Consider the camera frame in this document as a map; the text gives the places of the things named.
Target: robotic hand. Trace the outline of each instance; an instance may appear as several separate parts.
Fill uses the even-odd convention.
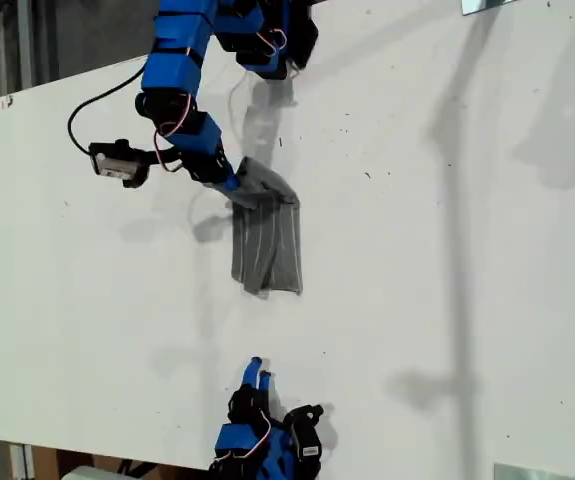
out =
[[[313,480],[320,471],[322,446],[315,426],[323,408],[292,410],[282,422],[269,413],[270,374],[254,357],[229,401],[229,420],[216,441],[210,467],[214,480]],[[256,378],[259,376],[258,388]]]
[[[131,79],[80,105],[69,119],[74,144],[92,160],[97,175],[119,178],[126,188],[140,187],[158,163],[168,172],[185,168],[193,180],[225,193],[240,187],[223,151],[221,131],[196,95],[207,45],[215,34],[225,51],[261,78],[284,80],[287,64],[302,69],[318,38],[310,7],[320,0],[160,0],[155,42],[145,66]],[[86,105],[123,88],[143,74],[137,112],[155,125],[153,152],[127,140],[92,143],[85,150],[74,138],[72,123]],[[158,148],[163,137],[173,147]],[[174,168],[172,162],[180,161]]]

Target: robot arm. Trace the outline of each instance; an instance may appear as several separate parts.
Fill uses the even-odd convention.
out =
[[[155,125],[155,152],[131,149],[126,140],[90,145],[94,170],[117,177],[125,187],[142,185],[149,167],[185,168],[193,180],[233,192],[239,182],[227,161],[221,130],[198,110],[201,68],[215,34],[237,62],[260,77],[283,80],[287,63],[304,68],[318,30],[310,18],[312,0],[161,0],[155,42],[144,67],[136,110]],[[161,152],[158,138],[173,147]],[[169,163],[182,164],[170,170]]]

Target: gray cloth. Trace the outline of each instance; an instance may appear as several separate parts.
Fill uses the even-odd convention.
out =
[[[240,188],[228,192],[234,209],[231,274],[251,294],[287,290],[300,294],[300,201],[283,178],[245,157],[236,173]]]
[[[494,465],[494,480],[575,480],[575,477],[496,463]]]

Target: white tabletop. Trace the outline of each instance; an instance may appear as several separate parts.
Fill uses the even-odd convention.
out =
[[[70,144],[142,60],[0,100],[0,439],[206,468],[260,355],[284,409],[328,407],[323,480],[575,475],[575,0],[315,19],[290,105],[215,41],[199,96],[298,192],[300,297],[230,278],[223,196],[125,190]],[[150,149],[137,91],[81,141]]]

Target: red wire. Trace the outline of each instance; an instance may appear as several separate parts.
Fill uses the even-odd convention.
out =
[[[189,47],[187,47],[187,50],[185,50],[185,55],[189,55]],[[180,116],[180,120],[178,120],[178,123],[174,124],[174,122],[165,122],[160,124],[160,126],[156,130],[154,130],[154,149],[156,150],[156,158],[158,159],[158,163],[160,164],[160,166],[163,167],[163,170],[165,170],[166,172],[176,173],[178,170],[183,168],[183,164],[181,163],[180,165],[172,169],[167,168],[167,165],[165,165],[165,162],[163,162],[163,159],[160,156],[160,149],[158,148],[158,135],[161,135],[163,138],[168,138],[171,137],[174,133],[176,133],[178,129],[183,126],[183,123],[185,123],[187,115],[189,115],[190,109],[191,109],[191,94],[188,93],[187,104],[185,105],[185,110],[183,111],[183,114]],[[172,128],[169,132],[163,134],[161,130],[163,127],[167,125],[174,125],[174,128]]]

